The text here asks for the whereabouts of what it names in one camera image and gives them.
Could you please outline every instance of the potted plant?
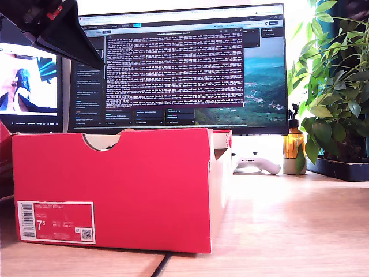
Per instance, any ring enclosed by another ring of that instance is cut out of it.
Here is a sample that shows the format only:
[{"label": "potted plant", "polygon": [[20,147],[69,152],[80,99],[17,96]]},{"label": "potted plant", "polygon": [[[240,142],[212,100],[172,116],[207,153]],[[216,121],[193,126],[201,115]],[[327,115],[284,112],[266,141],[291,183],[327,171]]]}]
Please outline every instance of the potted plant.
[{"label": "potted plant", "polygon": [[[307,81],[307,98],[299,107],[300,115],[305,110],[313,115],[301,122],[307,132],[307,168],[347,181],[363,181],[369,177],[365,149],[369,137],[369,118],[365,119],[369,112],[369,23],[332,17],[327,11],[336,3],[320,4],[308,24],[316,38],[302,48],[299,60],[288,71],[289,92]],[[339,20],[339,32],[329,39],[317,19]],[[300,145],[297,172],[305,161]]]}]

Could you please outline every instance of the white game controller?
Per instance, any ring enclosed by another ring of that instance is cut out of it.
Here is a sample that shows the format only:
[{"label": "white game controller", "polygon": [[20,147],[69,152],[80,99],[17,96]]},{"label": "white game controller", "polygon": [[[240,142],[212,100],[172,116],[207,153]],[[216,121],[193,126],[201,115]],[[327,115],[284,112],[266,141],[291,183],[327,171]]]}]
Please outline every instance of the white game controller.
[{"label": "white game controller", "polygon": [[233,164],[233,172],[236,169],[242,169],[248,166],[254,166],[259,168],[260,170],[266,170],[271,174],[278,174],[281,170],[281,166],[278,164],[274,164],[271,161],[264,159],[264,158],[250,158],[244,156],[234,156],[232,157],[234,160]]}]

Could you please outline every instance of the desk surface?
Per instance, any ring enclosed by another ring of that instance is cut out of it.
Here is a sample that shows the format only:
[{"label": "desk surface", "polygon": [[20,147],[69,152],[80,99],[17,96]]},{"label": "desk surface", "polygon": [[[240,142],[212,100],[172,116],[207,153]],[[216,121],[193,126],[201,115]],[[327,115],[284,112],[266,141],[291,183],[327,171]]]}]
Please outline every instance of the desk surface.
[{"label": "desk surface", "polygon": [[[175,254],[161,276],[369,276],[369,182],[314,173],[233,178],[213,254]],[[2,277],[145,277],[164,256],[19,243],[14,209],[5,208]]]}]

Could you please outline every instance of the computer monitor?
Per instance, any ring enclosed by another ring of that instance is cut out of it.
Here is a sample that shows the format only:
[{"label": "computer monitor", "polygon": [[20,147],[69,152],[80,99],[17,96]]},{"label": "computer monitor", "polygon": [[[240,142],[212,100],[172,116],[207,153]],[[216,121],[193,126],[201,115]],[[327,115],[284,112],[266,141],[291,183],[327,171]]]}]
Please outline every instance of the computer monitor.
[{"label": "computer monitor", "polygon": [[69,131],[286,134],[284,5],[80,16],[106,66],[71,66]]},{"label": "computer monitor", "polygon": [[62,132],[61,59],[0,43],[0,120],[11,132]]}]

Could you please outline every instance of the red box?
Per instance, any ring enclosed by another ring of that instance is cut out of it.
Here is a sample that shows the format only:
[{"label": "red box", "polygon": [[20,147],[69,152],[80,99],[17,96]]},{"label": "red box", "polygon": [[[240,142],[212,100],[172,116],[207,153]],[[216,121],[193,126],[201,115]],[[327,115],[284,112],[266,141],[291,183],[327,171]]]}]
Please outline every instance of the red box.
[{"label": "red box", "polygon": [[12,134],[0,121],[0,186],[8,184],[12,179]]},{"label": "red box", "polygon": [[19,240],[210,253],[230,143],[206,128],[15,135]]}]

